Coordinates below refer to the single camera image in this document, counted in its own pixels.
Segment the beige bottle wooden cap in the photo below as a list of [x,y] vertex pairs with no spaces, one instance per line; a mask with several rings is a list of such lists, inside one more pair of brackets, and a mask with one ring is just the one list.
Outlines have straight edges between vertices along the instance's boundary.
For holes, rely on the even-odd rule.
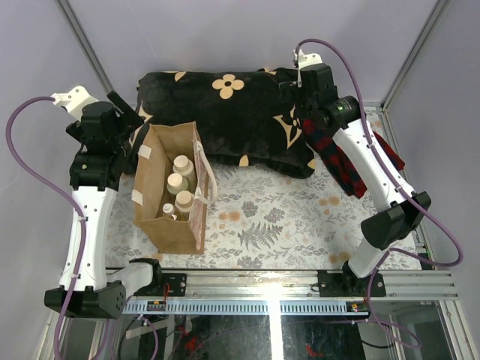
[[194,163],[185,155],[177,156],[173,161],[173,172],[185,177],[189,182],[197,180]]

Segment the brown jute canvas bag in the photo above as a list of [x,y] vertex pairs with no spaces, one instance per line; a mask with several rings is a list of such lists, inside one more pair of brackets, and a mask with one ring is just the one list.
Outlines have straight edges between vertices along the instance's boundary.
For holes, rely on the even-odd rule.
[[[134,221],[150,242],[163,254],[204,252],[207,206],[218,198],[215,174],[206,157],[197,125],[153,125],[147,128],[137,150],[138,162],[131,193]],[[196,186],[183,214],[176,207],[176,195],[167,189],[173,161],[180,155],[193,162]],[[164,206],[174,207],[177,218],[168,216]]]

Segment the green bottle wooden cap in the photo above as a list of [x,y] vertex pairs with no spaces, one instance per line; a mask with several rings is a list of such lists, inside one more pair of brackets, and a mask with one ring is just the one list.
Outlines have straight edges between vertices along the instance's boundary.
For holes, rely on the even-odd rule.
[[176,196],[181,191],[188,190],[188,180],[184,176],[173,172],[167,178],[166,189],[170,194]]

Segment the yellow liquid bottle white cap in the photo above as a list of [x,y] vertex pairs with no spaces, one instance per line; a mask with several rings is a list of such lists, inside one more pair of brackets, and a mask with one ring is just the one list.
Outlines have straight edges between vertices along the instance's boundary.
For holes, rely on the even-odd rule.
[[178,219],[176,208],[172,203],[165,203],[162,207],[162,213],[164,217],[169,218],[171,220],[176,221]]

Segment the cream bottle wooden cap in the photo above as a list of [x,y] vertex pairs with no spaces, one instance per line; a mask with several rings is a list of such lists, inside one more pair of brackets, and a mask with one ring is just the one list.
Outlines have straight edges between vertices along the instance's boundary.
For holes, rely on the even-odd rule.
[[175,207],[184,214],[189,214],[194,204],[194,195],[188,191],[183,190],[175,196]]

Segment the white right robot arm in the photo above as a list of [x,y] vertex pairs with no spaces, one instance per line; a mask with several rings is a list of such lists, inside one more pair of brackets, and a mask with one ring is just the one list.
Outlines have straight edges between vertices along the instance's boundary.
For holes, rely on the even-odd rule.
[[396,170],[353,96],[339,97],[332,69],[323,63],[298,65],[297,78],[280,85],[282,98],[292,100],[302,120],[311,120],[339,146],[365,183],[376,214],[361,222],[363,239],[342,272],[343,290],[358,296],[368,288],[368,276],[397,241],[405,239],[431,205]]

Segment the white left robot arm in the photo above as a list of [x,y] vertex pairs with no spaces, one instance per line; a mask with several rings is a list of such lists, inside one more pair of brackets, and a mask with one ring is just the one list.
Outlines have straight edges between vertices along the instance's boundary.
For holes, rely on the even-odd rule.
[[73,220],[67,259],[59,285],[45,292],[44,304],[66,317],[117,319],[136,291],[156,296],[164,287],[156,260],[132,260],[112,275],[105,265],[108,224],[130,151],[128,140],[143,120],[115,91],[100,101],[77,85],[53,99],[74,117],[66,132],[80,148],[69,169]]

